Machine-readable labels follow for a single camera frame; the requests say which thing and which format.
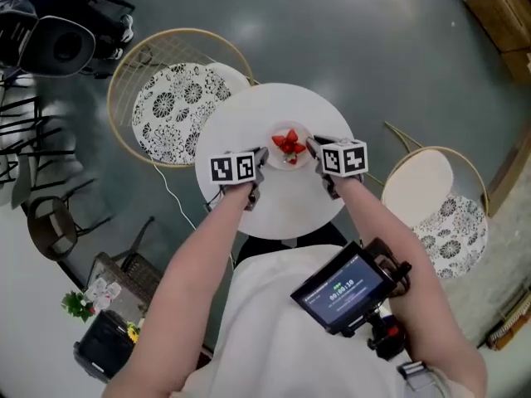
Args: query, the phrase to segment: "strawberry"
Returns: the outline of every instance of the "strawberry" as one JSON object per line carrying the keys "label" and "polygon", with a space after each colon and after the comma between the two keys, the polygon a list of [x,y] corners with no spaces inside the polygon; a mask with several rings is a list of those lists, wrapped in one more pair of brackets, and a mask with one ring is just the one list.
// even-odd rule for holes
{"label": "strawberry", "polygon": [[284,136],[273,136],[271,137],[271,140],[273,140],[273,143],[276,144],[276,146],[279,148],[282,146],[282,143],[285,141]]}
{"label": "strawberry", "polygon": [[294,150],[295,150],[295,153],[301,153],[304,150],[306,150],[306,146],[304,146],[303,144],[300,144],[300,143],[296,143]]}
{"label": "strawberry", "polygon": [[295,150],[295,145],[293,143],[288,142],[287,140],[280,146],[280,149],[284,153],[293,153]]}
{"label": "strawberry", "polygon": [[299,140],[299,136],[297,135],[294,129],[291,129],[285,139],[290,143],[295,143],[297,140]]}

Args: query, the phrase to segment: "gray floor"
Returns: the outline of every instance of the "gray floor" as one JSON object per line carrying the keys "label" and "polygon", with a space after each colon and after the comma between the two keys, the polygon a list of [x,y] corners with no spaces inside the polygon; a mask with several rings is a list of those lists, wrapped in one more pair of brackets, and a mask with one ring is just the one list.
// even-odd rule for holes
{"label": "gray floor", "polygon": [[[371,172],[384,179],[403,156],[388,120],[423,144],[467,155],[488,182],[531,113],[529,88],[514,85],[496,49],[461,0],[130,0],[135,40],[175,27],[216,32],[237,45],[260,82],[305,86],[330,100],[368,142]],[[86,177],[98,177],[74,212],[114,219],[82,238],[68,259],[86,279],[94,255],[129,246],[150,215],[142,249],[164,269],[190,227],[162,179],[130,157],[110,132],[108,81],[76,76],[40,81],[48,102],[66,102]],[[193,169],[165,170],[170,188],[199,223],[205,216]],[[463,179],[464,188],[472,183]],[[374,192],[378,185],[371,183]],[[346,214],[336,224],[355,237]],[[217,336],[228,282],[213,305],[207,342]]]}

